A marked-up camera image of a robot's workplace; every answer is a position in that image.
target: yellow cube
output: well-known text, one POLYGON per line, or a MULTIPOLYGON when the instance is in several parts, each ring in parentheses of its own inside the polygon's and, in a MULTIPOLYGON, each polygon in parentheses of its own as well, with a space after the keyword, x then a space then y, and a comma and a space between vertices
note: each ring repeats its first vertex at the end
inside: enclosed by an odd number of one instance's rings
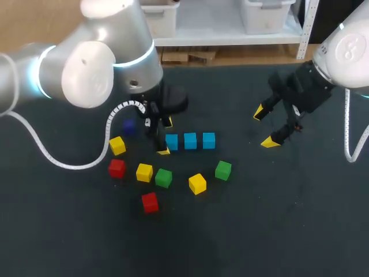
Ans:
POLYGON ((109 141, 111 151, 115 156, 126 152, 126 146, 121 137, 112 138, 109 141))
POLYGON ((195 195, 206 191, 206 180, 201 174, 197 174, 189 178, 190 189, 195 195))
POLYGON ((136 171, 136 177, 138 181, 150 183, 152 174, 152 166, 140 163, 136 171))

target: red cube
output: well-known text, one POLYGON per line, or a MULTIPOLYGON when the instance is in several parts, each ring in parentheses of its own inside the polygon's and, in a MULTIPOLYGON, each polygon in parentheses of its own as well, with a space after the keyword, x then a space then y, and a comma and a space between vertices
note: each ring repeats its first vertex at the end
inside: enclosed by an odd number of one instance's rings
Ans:
POLYGON ((157 212, 159 210, 155 192, 142 195, 142 203, 144 204, 146 214, 157 212))
POLYGON ((126 172, 126 163, 124 160, 113 159, 109 165, 109 173, 113 178, 123 178, 126 172))

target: dark blue cube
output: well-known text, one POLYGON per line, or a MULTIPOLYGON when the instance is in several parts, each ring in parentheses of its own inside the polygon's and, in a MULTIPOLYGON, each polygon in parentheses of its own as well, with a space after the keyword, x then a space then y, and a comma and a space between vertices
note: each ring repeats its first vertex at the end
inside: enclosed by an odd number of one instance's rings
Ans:
POLYGON ((136 133, 135 122, 133 119, 125 119, 123 121, 123 135, 133 136, 136 133))

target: green cube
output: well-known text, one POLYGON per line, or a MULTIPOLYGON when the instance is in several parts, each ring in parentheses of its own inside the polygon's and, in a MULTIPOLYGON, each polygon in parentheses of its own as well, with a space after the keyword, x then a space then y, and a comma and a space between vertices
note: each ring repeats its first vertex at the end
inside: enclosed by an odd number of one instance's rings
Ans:
POLYGON ((226 181, 228 180, 229 175, 231 175, 231 171, 232 164, 223 162, 221 160, 217 166, 217 169, 215 169, 215 177, 223 181, 226 181))
POLYGON ((164 169, 159 169, 155 176, 155 184, 163 188, 169 188, 172 182, 172 172, 164 169))

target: toy block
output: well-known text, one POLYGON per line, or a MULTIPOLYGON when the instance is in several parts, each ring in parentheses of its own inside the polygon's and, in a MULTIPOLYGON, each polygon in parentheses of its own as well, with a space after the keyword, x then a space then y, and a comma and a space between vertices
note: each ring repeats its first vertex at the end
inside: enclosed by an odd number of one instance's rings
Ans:
POLYGON ((226 181, 228 180, 229 175, 231 175, 231 171, 232 171, 232 164, 223 162, 221 160, 217 168, 215 169, 215 177, 223 181, 226 181))
POLYGON ((196 133, 184 134, 184 148, 186 150, 197 149, 196 133))
POLYGON ((133 119, 123 121, 123 134, 125 136, 133 136, 136 133, 135 122, 133 119))
POLYGON ((195 195, 206 191, 206 180, 201 174, 197 174, 189 178, 190 189, 195 195))
POLYGON ((215 133, 202 134, 202 149, 215 149, 215 133))
POLYGON ((111 151, 115 156, 126 152, 126 146, 121 137, 112 138, 109 141, 111 151))
POLYGON ((111 160, 109 165, 109 173, 113 178, 123 178, 126 172, 126 163, 124 160, 111 160))
POLYGON ((136 171, 136 177, 138 181, 150 183, 152 174, 153 174, 152 166, 140 163, 136 171))
POLYGON ((157 212, 159 210, 155 192, 142 195, 142 203, 146 214, 157 212))
POLYGON ((165 142, 170 151, 178 150, 178 135, 177 134, 166 134, 165 142))
POLYGON ((169 188, 173 180, 172 172, 164 169, 159 169, 155 176, 155 184, 163 188, 169 188))

